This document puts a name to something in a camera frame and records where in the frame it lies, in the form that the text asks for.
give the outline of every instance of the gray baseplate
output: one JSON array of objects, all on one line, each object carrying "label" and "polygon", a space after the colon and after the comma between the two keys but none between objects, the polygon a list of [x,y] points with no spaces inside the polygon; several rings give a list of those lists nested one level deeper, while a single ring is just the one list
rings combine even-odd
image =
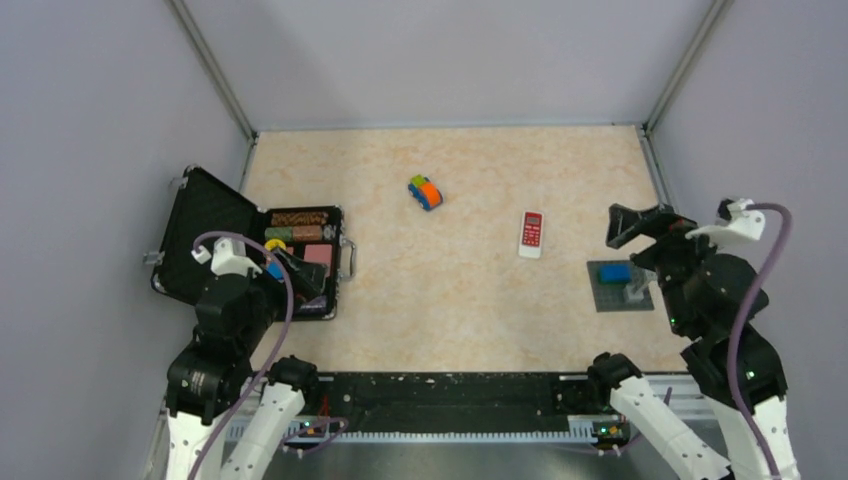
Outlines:
[{"label": "gray baseplate", "polygon": [[592,296],[595,297],[595,310],[598,312],[633,312],[653,310],[654,302],[651,300],[650,290],[645,291],[645,298],[641,302],[627,303],[624,301],[624,285],[604,285],[598,280],[598,272],[603,265],[628,264],[630,277],[634,282],[645,278],[645,272],[636,267],[629,260],[604,260],[586,262],[589,269],[589,281],[592,284]]}]

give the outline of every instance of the suitcase handle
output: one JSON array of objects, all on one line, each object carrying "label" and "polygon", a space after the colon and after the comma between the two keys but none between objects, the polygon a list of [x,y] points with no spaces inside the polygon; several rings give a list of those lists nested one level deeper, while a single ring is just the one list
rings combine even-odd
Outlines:
[{"label": "suitcase handle", "polygon": [[341,238],[340,244],[342,249],[344,247],[350,247],[350,265],[348,266],[348,273],[342,272],[341,269],[339,270],[339,279],[350,281],[356,276],[356,244],[353,243],[353,240],[344,236]]}]

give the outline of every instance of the floor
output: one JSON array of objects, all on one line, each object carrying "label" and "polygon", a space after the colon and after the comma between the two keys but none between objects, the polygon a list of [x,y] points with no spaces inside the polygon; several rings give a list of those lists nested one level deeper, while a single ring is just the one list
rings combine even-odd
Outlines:
[{"label": "floor", "polygon": [[[423,211],[416,174],[445,203]],[[296,323],[282,355],[323,371],[583,371],[604,351],[646,371],[679,371],[656,285],[651,312],[597,313],[587,260],[607,209],[656,204],[633,127],[525,127],[263,133],[245,195],[264,207],[341,205],[358,245],[338,316]],[[545,213],[543,253],[517,255],[524,210]],[[279,333],[254,354],[258,365]]]}]

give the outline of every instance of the suitcase lid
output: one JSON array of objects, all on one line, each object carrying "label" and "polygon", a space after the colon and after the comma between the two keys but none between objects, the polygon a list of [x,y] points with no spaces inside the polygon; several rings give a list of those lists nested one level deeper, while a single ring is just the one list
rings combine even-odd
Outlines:
[{"label": "suitcase lid", "polygon": [[[191,256],[194,239],[211,230],[259,238],[263,218],[264,213],[253,202],[201,167],[189,166],[165,227],[151,286],[159,293],[194,305],[206,280],[213,276],[208,264],[201,265]],[[210,239],[204,245],[211,250],[213,242]]]}]

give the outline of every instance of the item inside suitcase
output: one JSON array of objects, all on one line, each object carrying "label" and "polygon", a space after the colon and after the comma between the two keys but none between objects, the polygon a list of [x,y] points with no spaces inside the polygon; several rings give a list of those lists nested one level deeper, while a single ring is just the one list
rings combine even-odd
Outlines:
[{"label": "item inside suitcase", "polygon": [[[353,277],[355,245],[344,237],[344,212],[338,206],[257,207],[200,167],[190,166],[179,184],[151,285],[159,293],[194,305],[212,272],[191,256],[198,235],[215,230],[245,235],[259,243],[276,239],[283,248],[272,252],[291,276],[296,302],[293,320],[331,319],[339,283]],[[212,247],[210,240],[207,248]],[[349,273],[341,271],[342,250],[351,248]],[[257,264],[269,259],[248,251]],[[268,269],[278,280],[279,272]]]}]

